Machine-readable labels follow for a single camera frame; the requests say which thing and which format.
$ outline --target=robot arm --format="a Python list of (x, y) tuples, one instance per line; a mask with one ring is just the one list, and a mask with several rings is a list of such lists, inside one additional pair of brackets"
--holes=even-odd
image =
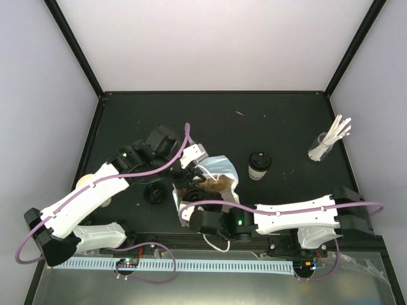
[[(123, 173), (137, 173), (152, 170), (166, 164), (178, 151), (181, 140), (177, 133), (167, 127), (155, 128), (146, 141), (139, 140), (132, 145), (119, 148), (93, 175), (87, 184), (79, 186), (65, 198), (39, 211), (35, 208), (24, 214), (25, 221), (33, 229), (42, 220), (51, 217), (33, 238), (49, 266), (56, 266), (68, 260), (77, 252), (96, 248), (117, 248), (128, 237), (123, 226), (113, 222), (104, 226), (79, 226), (81, 221), (96, 208), (110, 200), (115, 194), (141, 180), (148, 182), (171, 175), (175, 184), (190, 185), (205, 178), (196, 163), (208, 155), (200, 144), (183, 150), (181, 159), (171, 169), (147, 178), (111, 178), (99, 183), (95, 181)], [(67, 200), (74, 197), (59, 213), (55, 213)]]
[[(318, 249), (323, 243), (340, 236), (359, 239), (374, 236), (368, 212), (365, 208), (325, 209), (339, 203), (364, 201), (359, 194), (344, 187), (333, 189), (332, 194), (310, 201), (285, 205), (256, 205), (255, 210), (275, 212), (261, 215), (237, 207), (228, 212), (214, 210), (210, 204), (187, 207), (188, 200), (180, 202), (181, 218), (188, 226), (203, 234), (219, 236), (233, 242), (250, 241), (253, 237), (267, 235), (269, 239), (282, 239), (279, 255), (297, 257), (307, 251)], [(217, 200), (217, 207), (222, 201)], [(299, 213), (303, 209), (316, 208), (314, 212)], [(289, 215), (281, 212), (297, 211)]]

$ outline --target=white cable tray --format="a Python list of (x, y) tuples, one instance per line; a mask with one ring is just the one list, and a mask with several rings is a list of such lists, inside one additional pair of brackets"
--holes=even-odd
[[(115, 270), (119, 258), (71, 257), (54, 269)], [(129, 271), (172, 271), (171, 259), (140, 259), (137, 268), (119, 268)], [(224, 273), (277, 273), (293, 275), (293, 263), (286, 261), (231, 261), (204, 259), (177, 259), (179, 272), (224, 272)]]

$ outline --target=black tabletop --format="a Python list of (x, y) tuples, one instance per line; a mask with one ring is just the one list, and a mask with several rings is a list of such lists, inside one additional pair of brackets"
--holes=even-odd
[[(92, 146), (86, 172), (96, 171), (117, 148), (145, 139), (158, 125), (191, 136), (210, 156), (225, 155), (234, 164), (240, 202), (283, 204), (331, 193), (332, 187), (354, 189), (352, 173), (341, 145), (322, 162), (307, 150), (333, 122), (327, 100), (318, 93), (110, 93)], [(272, 157), (260, 181), (248, 176), (254, 151)], [(190, 233), (181, 227), (170, 196), (157, 205), (147, 203), (145, 185), (134, 185), (93, 213), (98, 223), (126, 220), (136, 232)]]

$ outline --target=black cup lid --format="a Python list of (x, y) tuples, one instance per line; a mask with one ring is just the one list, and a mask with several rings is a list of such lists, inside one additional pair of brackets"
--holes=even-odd
[(250, 155), (249, 165), (254, 170), (265, 172), (272, 165), (272, 159), (265, 152), (256, 151)]
[(161, 183), (152, 183), (144, 190), (144, 199), (148, 203), (159, 203), (165, 198), (165, 187)]

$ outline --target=gray wall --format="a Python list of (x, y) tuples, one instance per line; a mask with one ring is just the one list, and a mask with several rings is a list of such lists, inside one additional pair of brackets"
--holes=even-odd
[(323, 90), (371, 2), (58, 0), (106, 91)]
[(407, 297), (407, 2), (390, 0), (332, 101), (352, 118), (346, 139), (361, 192), (386, 204), (374, 220)]
[[(14, 252), (30, 207), (70, 189), (97, 103), (43, 1), (2, 1), (0, 10), (0, 304), (23, 304), (34, 265)], [(23, 259), (38, 256), (30, 241)]]

